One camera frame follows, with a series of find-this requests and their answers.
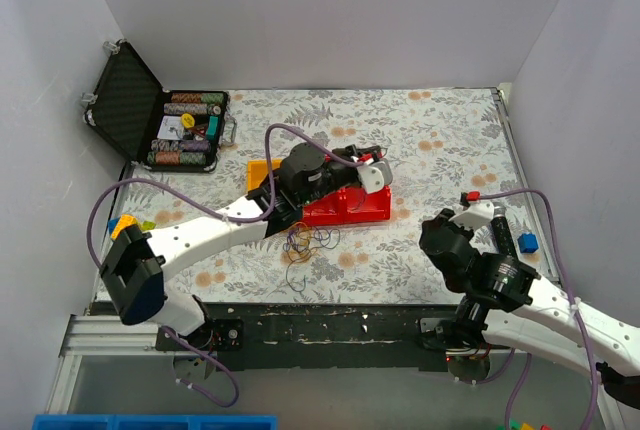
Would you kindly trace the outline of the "blue plastic tray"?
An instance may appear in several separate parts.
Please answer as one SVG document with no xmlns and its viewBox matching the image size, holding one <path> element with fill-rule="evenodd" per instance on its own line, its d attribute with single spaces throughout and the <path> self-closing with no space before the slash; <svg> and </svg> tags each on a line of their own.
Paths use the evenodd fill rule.
<svg viewBox="0 0 640 430">
<path fill-rule="evenodd" d="M 33 430 L 152 430 L 152 429 L 228 429 L 274 430 L 278 428 L 275 416 L 245 415 L 107 415 L 65 414 L 37 415 Z"/>
</svg>

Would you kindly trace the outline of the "black poker chip case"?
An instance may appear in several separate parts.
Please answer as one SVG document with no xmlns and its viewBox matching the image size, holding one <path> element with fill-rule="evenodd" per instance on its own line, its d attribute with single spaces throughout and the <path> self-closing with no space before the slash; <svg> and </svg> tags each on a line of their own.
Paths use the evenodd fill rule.
<svg viewBox="0 0 640 430">
<path fill-rule="evenodd" d="M 235 143 L 237 121 L 222 90 L 170 90 L 124 39 L 108 55 L 93 92 L 82 95 L 84 122 L 131 164 L 150 171 L 209 173 Z"/>
</svg>

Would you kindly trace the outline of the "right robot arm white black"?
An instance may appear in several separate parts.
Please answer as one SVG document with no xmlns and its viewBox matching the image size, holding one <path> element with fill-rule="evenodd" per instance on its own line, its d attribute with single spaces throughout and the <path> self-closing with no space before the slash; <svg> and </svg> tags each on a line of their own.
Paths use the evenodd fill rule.
<svg viewBox="0 0 640 430">
<path fill-rule="evenodd" d="M 442 210 L 421 225 L 419 247 L 448 290 L 462 299 L 450 320 L 427 331 L 424 342 L 444 348 L 508 346 L 576 372 L 596 375 L 606 393 L 639 406 L 639 330 L 571 299 L 501 242 L 496 253 L 471 245 L 491 214 Z"/>
</svg>

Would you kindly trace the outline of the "blue toy piece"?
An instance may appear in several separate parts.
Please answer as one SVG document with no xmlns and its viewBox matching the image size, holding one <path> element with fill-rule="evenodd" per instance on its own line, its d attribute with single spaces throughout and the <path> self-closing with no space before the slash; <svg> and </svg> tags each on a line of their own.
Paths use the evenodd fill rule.
<svg viewBox="0 0 640 430">
<path fill-rule="evenodd" d="M 522 233 L 518 237 L 517 243 L 522 254 L 533 254 L 539 249 L 537 237 L 533 233 Z"/>
</svg>

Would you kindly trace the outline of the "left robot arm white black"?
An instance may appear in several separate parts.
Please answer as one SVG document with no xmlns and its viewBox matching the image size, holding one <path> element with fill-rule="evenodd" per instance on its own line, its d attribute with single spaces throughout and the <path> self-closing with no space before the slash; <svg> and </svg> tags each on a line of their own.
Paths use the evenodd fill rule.
<svg viewBox="0 0 640 430">
<path fill-rule="evenodd" d="M 99 273 L 122 324 L 167 326 L 193 350 L 213 336 L 206 309 L 194 295 L 168 282 L 183 270 L 235 246 L 261 241 L 301 221 L 305 206 L 344 188 L 367 194 L 392 181 L 379 147 L 349 146 L 327 155 L 296 145 L 261 185 L 219 209 L 172 227 L 144 232 L 136 224 L 118 231 Z"/>
</svg>

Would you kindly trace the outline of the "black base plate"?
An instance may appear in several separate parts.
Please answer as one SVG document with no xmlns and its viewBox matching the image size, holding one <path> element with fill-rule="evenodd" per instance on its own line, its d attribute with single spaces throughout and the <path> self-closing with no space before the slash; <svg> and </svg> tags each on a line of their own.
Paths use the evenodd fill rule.
<svg viewBox="0 0 640 430">
<path fill-rule="evenodd" d="M 187 338 L 232 371 L 416 368 L 443 372 L 444 353 L 419 335 L 454 316 L 452 305 L 213 304 Z"/>
</svg>

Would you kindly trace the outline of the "yellow toy brick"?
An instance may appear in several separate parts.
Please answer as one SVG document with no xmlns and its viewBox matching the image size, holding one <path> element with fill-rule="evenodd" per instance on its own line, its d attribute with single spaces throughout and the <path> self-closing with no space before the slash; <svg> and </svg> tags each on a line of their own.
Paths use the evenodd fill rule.
<svg viewBox="0 0 640 430">
<path fill-rule="evenodd" d="M 122 230 L 132 225 L 136 225 L 142 232 L 156 228 L 156 224 L 152 221 L 140 221 L 132 215 L 124 214 L 108 222 L 107 230 L 110 239 L 115 241 Z"/>
</svg>

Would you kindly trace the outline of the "black silver microphone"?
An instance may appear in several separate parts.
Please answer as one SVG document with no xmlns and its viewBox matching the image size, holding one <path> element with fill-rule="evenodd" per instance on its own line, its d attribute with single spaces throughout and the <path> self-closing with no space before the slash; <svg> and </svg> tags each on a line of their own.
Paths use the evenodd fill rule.
<svg viewBox="0 0 640 430">
<path fill-rule="evenodd" d="M 494 215 L 490 221 L 490 227 L 497 250 L 503 255 L 517 258 L 518 254 L 506 218 L 506 209 L 502 205 L 494 206 Z"/>
</svg>

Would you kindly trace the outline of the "yellow plastic bin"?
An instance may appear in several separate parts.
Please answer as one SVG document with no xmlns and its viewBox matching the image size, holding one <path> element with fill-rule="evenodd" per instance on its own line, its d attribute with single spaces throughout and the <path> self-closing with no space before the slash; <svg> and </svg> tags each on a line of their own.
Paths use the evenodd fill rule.
<svg viewBox="0 0 640 430">
<path fill-rule="evenodd" d="M 247 164 L 247 191 L 257 189 L 268 178 L 266 160 L 250 160 Z"/>
</svg>

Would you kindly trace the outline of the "green red toy blocks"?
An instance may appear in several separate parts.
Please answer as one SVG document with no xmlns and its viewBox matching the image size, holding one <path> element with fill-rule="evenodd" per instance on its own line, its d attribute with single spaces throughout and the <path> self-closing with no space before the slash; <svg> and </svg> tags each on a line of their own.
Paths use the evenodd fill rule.
<svg viewBox="0 0 640 430">
<path fill-rule="evenodd" d="M 507 425 L 499 426 L 498 430 L 537 430 L 537 428 L 529 423 L 510 419 Z"/>
</svg>

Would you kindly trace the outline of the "red plastic bin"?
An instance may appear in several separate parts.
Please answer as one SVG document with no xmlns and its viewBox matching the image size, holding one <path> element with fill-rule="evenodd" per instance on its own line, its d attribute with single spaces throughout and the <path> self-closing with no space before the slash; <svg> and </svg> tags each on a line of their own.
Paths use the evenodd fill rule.
<svg viewBox="0 0 640 430">
<path fill-rule="evenodd" d="M 302 222 L 309 226 L 331 226 L 345 223 L 346 194 L 344 190 L 332 193 L 319 201 L 306 205 Z"/>
<path fill-rule="evenodd" d="M 360 224 L 388 221 L 391 217 L 391 196 L 389 186 L 371 194 L 367 194 L 362 188 L 346 188 L 343 222 Z"/>
</svg>

